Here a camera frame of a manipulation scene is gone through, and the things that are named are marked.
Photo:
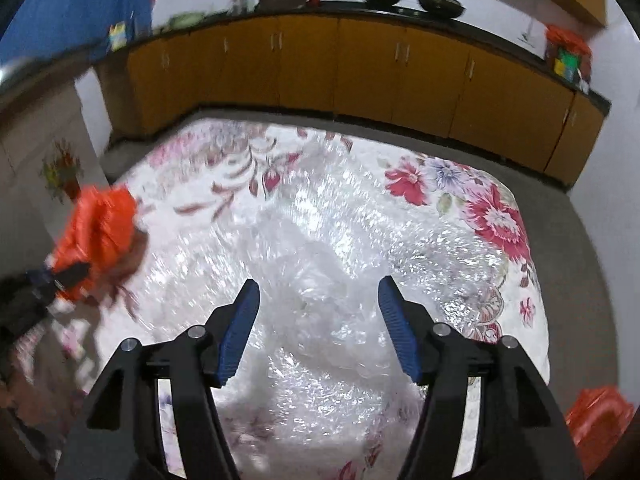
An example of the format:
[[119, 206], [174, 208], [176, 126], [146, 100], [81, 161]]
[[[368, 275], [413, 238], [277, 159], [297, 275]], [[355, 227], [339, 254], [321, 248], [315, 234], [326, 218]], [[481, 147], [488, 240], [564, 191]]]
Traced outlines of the blue hanging cloth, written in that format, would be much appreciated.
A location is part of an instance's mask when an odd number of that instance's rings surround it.
[[155, 0], [24, 0], [1, 35], [1, 62], [16, 58], [52, 60], [91, 49], [96, 61], [110, 50], [108, 33], [120, 23], [126, 37], [152, 27]]

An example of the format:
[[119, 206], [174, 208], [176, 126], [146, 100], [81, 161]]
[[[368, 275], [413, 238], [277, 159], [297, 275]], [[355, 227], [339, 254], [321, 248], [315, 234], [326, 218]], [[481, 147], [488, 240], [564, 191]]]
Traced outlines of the glass jars on counter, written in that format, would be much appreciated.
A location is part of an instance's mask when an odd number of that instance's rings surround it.
[[229, 13], [231, 15], [242, 15], [248, 12], [248, 0], [229, 0]]

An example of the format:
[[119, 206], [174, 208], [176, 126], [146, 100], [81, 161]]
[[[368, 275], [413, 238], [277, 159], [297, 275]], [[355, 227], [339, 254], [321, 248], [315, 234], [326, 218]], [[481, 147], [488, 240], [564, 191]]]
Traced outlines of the clear bubble wrap sheet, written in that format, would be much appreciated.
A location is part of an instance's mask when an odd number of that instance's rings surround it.
[[260, 309], [236, 374], [214, 394], [241, 464], [400, 462], [421, 387], [400, 369], [376, 290], [392, 276], [436, 320], [469, 333], [506, 256], [461, 223], [387, 195], [350, 159], [302, 162], [257, 214], [184, 228], [142, 288], [156, 339], [229, 302], [247, 278]]

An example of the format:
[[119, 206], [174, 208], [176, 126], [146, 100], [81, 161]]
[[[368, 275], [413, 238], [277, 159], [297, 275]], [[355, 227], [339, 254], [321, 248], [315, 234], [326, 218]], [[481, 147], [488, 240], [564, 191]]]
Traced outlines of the red plastic bag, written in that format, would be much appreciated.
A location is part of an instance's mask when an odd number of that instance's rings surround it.
[[75, 263], [88, 263], [89, 273], [76, 285], [65, 285], [58, 298], [77, 301], [129, 252], [134, 239], [137, 202], [126, 186], [80, 190], [74, 210], [53, 251], [55, 274]]

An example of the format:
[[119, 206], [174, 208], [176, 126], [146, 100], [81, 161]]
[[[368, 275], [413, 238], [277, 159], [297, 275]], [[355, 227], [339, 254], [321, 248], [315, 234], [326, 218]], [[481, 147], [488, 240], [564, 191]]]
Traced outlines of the floral tablecloth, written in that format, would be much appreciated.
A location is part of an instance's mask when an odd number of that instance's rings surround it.
[[17, 345], [1, 404], [56, 463], [116, 344], [178, 336], [248, 278], [260, 309], [214, 392], [244, 479], [391, 479], [425, 398], [401, 371], [378, 281], [463, 336], [518, 338], [550, 373], [521, 211], [483, 170], [313, 128], [205, 118], [119, 179], [149, 240], [130, 278], [59, 301]]

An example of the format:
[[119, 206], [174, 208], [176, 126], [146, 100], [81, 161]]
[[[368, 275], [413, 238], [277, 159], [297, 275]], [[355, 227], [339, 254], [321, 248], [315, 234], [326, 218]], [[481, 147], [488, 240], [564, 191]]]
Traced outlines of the red bag with groceries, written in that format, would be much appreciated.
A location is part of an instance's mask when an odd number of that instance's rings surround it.
[[590, 84], [592, 51], [586, 40], [569, 29], [546, 26], [544, 60], [552, 72], [572, 84]]

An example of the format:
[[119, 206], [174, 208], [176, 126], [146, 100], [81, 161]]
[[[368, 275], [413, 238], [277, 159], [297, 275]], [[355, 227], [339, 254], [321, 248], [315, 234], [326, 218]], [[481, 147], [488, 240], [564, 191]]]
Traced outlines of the lower wooden kitchen cabinets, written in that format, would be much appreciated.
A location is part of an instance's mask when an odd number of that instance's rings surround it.
[[477, 29], [357, 13], [220, 20], [135, 42], [96, 64], [118, 136], [202, 107], [286, 110], [442, 138], [572, 186], [610, 103]]

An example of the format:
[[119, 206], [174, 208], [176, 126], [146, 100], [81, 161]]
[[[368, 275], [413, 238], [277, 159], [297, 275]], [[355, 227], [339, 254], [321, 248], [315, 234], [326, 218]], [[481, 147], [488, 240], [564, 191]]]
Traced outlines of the red mesh trash basket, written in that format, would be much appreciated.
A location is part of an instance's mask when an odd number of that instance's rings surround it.
[[586, 478], [605, 461], [633, 418], [634, 406], [615, 386], [582, 389], [578, 394], [565, 421]]

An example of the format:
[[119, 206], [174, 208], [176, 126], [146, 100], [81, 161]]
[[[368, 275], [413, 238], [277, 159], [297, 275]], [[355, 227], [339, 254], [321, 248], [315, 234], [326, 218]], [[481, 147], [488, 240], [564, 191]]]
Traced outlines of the black wok with lid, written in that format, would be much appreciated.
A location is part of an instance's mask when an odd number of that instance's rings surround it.
[[420, 7], [432, 18], [455, 20], [465, 11], [458, 0], [418, 0]]

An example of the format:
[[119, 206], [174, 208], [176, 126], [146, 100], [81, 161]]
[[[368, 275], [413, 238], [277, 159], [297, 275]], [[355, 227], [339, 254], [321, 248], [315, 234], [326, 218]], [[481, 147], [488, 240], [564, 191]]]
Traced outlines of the green pot on counter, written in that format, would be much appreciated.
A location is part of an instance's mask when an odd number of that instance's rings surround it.
[[171, 30], [190, 28], [200, 24], [206, 14], [201, 11], [182, 12], [171, 15], [167, 22], [167, 27]]

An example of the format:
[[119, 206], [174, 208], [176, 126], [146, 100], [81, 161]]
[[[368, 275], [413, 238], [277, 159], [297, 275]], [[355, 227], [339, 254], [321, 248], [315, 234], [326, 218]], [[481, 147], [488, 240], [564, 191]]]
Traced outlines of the white cabinet with flower decal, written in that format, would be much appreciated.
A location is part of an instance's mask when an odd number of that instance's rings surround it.
[[82, 188], [107, 186], [73, 84], [1, 114], [1, 273], [39, 266]]

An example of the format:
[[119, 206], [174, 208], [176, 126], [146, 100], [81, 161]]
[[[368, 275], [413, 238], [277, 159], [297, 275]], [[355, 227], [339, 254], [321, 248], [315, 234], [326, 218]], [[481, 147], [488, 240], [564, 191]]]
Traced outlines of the yellow detergent bottle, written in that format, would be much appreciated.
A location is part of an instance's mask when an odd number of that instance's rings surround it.
[[126, 46], [128, 40], [125, 22], [118, 22], [110, 26], [108, 30], [108, 42], [110, 43], [111, 51], [116, 51]]

